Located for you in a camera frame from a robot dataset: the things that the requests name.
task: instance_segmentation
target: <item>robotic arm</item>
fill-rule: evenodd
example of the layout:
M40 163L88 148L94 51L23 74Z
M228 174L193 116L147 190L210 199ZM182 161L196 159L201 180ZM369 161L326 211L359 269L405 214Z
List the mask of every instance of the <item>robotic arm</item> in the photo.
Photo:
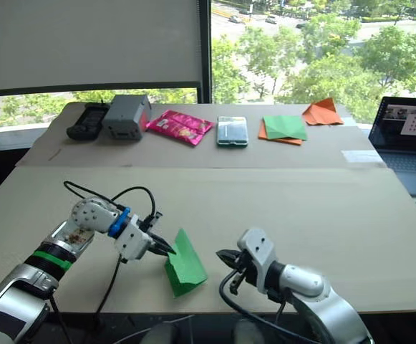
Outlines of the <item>robotic arm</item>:
M49 313L46 304L64 273L90 245L95 232L115 239L122 262L140 259L146 251L168 255L171 246L150 230L161 217L151 214L141 221L130 208L100 197L82 199L26 259L0 283L0 344L30 338Z
M309 321L321 342L374 344L356 310L333 290L329 280L295 265L279 263L273 242L263 230L252 228L246 231L238 240L238 247L240 252L229 249L217 252L222 261L233 269L230 283L232 294L237 295L240 284L246 280L259 292L267 294L270 300L291 303ZM241 311L223 293L226 282L227 278L221 285L222 298Z

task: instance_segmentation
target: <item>pink package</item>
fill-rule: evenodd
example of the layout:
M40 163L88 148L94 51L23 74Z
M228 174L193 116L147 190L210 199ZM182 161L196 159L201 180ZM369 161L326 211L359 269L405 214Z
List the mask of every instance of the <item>pink package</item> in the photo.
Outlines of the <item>pink package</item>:
M192 145L197 145L213 125L214 123L208 120L201 120L185 113L166 110L159 118L150 122L147 128Z

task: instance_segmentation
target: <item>tree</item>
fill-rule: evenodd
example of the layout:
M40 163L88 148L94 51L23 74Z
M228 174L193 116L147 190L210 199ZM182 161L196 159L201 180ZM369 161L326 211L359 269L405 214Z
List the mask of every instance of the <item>tree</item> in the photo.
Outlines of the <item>tree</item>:
M317 9L318 11L325 9L327 2L328 2L327 0L313 0L312 1L314 8Z
M333 97L346 105L358 122L372 123L382 96L378 78L378 74L363 70L356 57L330 55L290 77L283 95L275 100L298 104Z
M306 3L306 0L289 0L287 2L287 5L298 7L298 6L305 5L305 3Z
M95 90L73 92L80 102L111 102L115 95L147 95L151 102L164 104L193 104L196 90L193 88L163 88L146 90Z
M357 19L344 20L335 13L314 16L301 30L304 61L309 64L318 57L340 54L359 29Z
M351 0L335 0L331 1L327 4L329 11L334 13L339 13L343 11L347 11L352 6Z
M0 127L21 123L49 122L66 105L65 98L49 93L35 95L8 96L3 100L0 114Z
M239 45L239 52L247 62L247 70L259 78L254 89L260 98L266 91L268 78L273 81L271 94L274 94L277 79L289 73L301 51L299 36L288 27L279 27L273 36L265 34L261 28L247 27Z
M394 16L403 13L405 8L416 9L416 0L354 0L353 5L361 8L367 16Z
M213 102L231 104L238 102L238 96L247 90L248 83L235 64L236 45L222 35L213 39Z
M362 66L379 72L379 83L390 89L396 81L416 88L416 34L408 34L398 27L381 28L377 36L367 40L357 50Z

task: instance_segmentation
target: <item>gray device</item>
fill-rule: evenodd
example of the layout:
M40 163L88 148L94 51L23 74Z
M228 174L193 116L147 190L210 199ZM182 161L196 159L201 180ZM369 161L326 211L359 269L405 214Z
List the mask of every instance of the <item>gray device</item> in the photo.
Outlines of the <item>gray device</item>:
M118 140L140 140L152 117L147 95L116 95L102 126Z
M383 97L369 139L410 195L416 196L416 99Z

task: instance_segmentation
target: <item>folded green paper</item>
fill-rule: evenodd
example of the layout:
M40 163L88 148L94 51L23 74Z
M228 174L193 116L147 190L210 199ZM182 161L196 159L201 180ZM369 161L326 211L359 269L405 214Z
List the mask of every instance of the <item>folded green paper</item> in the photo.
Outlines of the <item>folded green paper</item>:
M274 138L307 139L301 116L264 116L263 121L269 140Z
M178 297L205 282L208 275L183 229L179 229L173 249L176 254L168 253L165 270L174 297Z

